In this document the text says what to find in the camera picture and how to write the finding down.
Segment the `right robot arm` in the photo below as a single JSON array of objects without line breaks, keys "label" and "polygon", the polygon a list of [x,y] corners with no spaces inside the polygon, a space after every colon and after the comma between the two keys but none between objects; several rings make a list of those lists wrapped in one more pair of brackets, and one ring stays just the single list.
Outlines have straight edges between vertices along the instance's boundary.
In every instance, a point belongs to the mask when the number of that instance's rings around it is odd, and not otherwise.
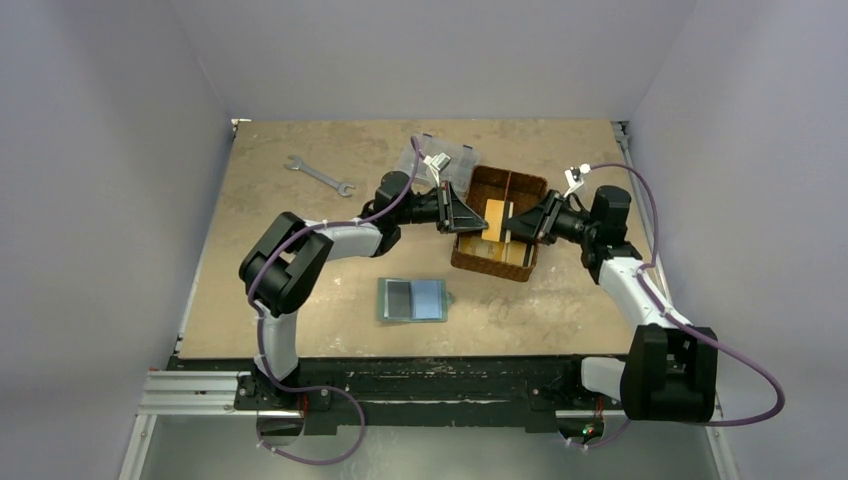
[{"label": "right robot arm", "polygon": [[667,319],[670,304],[645,277],[642,257],[626,238],[630,205],[630,194],[611,185],[596,190],[590,210],[572,207],[551,190],[505,222],[516,239],[579,245],[583,267],[634,327],[625,359],[584,358],[580,369],[564,376],[561,392],[576,407],[603,394],[619,401],[631,420],[707,422],[716,400],[716,336],[686,320]]}]

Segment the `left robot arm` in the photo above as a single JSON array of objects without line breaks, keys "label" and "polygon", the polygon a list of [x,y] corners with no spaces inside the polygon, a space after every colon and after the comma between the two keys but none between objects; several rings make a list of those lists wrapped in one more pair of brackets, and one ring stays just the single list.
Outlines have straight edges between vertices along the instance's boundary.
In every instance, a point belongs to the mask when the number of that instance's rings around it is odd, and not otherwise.
[{"label": "left robot arm", "polygon": [[290,376],[298,367],[299,308],[311,295],[324,266],[332,261],[378,258],[401,239],[401,228],[432,224],[441,234],[479,232],[487,221],[444,181],[426,193],[412,189],[402,171],[385,174],[359,216],[344,221],[308,222],[280,214],[242,261],[238,276],[257,313],[257,369],[265,376],[259,395],[272,408],[292,405],[301,390]]}]

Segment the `gold credit card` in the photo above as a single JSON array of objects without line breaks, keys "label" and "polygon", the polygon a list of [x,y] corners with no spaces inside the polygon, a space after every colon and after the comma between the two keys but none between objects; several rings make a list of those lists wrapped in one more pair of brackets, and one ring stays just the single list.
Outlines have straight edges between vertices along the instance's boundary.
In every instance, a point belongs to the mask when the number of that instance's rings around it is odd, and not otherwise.
[{"label": "gold credit card", "polygon": [[511,232],[507,228],[507,222],[512,217],[513,210],[511,201],[488,199],[484,212],[488,227],[482,231],[481,238],[488,242],[508,244],[511,241]]}]

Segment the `brown woven basket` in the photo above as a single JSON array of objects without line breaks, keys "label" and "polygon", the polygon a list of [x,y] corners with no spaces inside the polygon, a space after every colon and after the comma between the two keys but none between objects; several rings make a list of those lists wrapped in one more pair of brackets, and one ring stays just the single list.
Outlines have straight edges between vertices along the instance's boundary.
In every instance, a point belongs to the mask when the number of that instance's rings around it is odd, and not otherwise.
[{"label": "brown woven basket", "polygon": [[[488,199],[508,200],[513,203],[513,214],[517,215],[539,203],[547,190],[548,182],[540,176],[478,165],[473,169],[465,203],[476,213],[483,215]],[[479,233],[462,233],[456,237],[450,264],[457,269],[515,282],[526,282],[537,265],[538,250],[534,243],[511,237],[511,241],[520,241],[535,247],[530,266],[521,267],[461,253],[458,249],[460,235],[481,236]]]}]

